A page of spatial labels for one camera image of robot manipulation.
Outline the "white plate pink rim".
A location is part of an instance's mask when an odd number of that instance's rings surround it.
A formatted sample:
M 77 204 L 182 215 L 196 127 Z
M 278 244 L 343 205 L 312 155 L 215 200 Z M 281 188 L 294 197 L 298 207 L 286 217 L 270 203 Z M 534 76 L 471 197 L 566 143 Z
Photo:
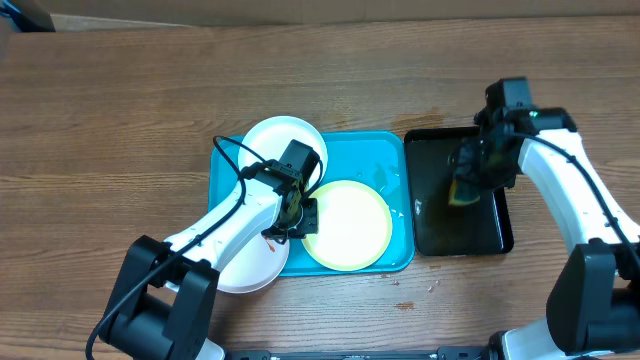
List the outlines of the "white plate pink rim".
M 256 235 L 221 272 L 217 289 L 246 294 L 266 287 L 283 270 L 289 249 L 288 243 L 282 245 Z

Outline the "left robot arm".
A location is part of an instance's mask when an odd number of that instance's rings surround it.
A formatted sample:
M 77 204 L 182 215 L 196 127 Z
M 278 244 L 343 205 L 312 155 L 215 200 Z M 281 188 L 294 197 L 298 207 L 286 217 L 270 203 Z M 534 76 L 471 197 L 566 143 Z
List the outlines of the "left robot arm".
M 280 245 L 318 231 L 311 194 L 324 175 L 324 139 L 292 140 L 277 160 L 235 167 L 237 186 L 192 229 L 164 242 L 146 235 L 128 249 L 96 340 L 133 359 L 224 359 L 208 338 L 221 272 L 255 237 Z

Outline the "white plate blue rim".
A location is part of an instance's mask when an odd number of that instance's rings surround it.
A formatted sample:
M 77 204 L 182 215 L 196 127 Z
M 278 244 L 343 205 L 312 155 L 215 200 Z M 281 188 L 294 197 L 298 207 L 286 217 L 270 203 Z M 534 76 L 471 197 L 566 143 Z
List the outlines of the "white plate blue rim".
M 274 116 L 253 126 L 241 143 L 265 160 L 278 160 L 291 140 L 312 147 L 320 156 L 323 169 L 316 168 L 313 171 L 309 179 L 311 187 L 317 180 L 323 179 L 328 169 L 328 150 L 323 137 L 310 123 L 294 116 Z

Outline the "green yellow sponge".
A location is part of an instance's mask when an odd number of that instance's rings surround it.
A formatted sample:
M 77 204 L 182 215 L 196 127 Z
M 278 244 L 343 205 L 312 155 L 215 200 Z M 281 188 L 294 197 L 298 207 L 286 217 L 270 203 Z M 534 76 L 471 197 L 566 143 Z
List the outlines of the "green yellow sponge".
M 476 203 L 481 191 L 473 184 L 453 179 L 449 189 L 448 204 L 450 206 L 467 206 Z

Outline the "white plate green rim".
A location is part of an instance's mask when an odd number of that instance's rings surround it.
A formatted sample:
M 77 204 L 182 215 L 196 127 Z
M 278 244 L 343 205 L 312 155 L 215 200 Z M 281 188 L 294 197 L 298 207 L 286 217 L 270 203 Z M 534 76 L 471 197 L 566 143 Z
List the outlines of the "white plate green rim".
M 350 272 L 375 263 L 392 237 L 389 206 L 371 187 L 339 180 L 315 190 L 318 230 L 302 244 L 316 262 L 326 268 Z

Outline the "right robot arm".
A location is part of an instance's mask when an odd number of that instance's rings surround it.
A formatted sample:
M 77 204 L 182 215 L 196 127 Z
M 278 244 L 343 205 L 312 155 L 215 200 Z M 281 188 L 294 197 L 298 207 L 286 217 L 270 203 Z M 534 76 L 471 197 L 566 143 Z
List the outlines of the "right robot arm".
M 479 132 L 450 155 L 448 202 L 467 206 L 528 177 L 569 253 L 544 318 L 494 334 L 484 359 L 596 359 L 639 348 L 639 225 L 597 174 L 577 126 L 559 107 L 540 108 L 524 77 L 485 90 Z

